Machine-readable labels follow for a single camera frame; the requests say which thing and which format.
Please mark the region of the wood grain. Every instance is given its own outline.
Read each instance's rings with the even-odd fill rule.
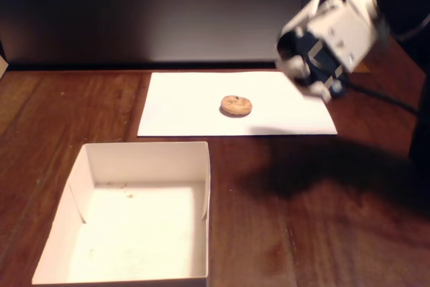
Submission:
[[[352,81],[417,104],[395,43]],[[6,73],[0,82],[0,286],[31,286],[85,142],[206,140],[210,275],[228,286],[428,286],[430,185],[407,159],[415,120],[359,93],[338,136],[137,138],[149,73]]]

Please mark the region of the dark wall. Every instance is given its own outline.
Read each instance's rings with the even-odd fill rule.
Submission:
[[[268,61],[303,0],[0,0],[12,65]]]

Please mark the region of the white cardboard box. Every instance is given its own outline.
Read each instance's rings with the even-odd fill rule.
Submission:
[[[32,282],[207,286],[209,197],[206,142],[84,145]]]

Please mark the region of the donut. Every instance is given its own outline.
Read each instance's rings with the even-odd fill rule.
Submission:
[[[245,97],[238,97],[236,95],[227,95],[222,98],[221,108],[232,115],[244,116],[249,114],[253,109],[251,101]]]

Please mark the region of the white paper sheet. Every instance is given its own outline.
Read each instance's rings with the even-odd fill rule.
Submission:
[[[252,112],[220,112],[225,95],[251,100]],[[304,97],[281,72],[153,73],[139,136],[336,134],[319,98]]]

